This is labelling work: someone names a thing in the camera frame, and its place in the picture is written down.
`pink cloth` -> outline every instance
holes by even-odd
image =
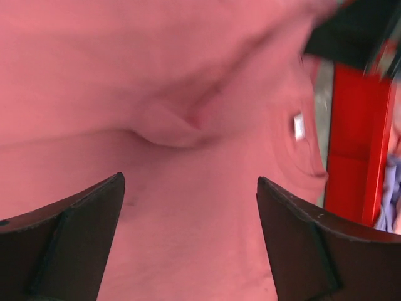
[[[99,301],[274,300],[256,181],[322,192],[299,54],[331,2],[0,0],[0,219],[122,171]]]

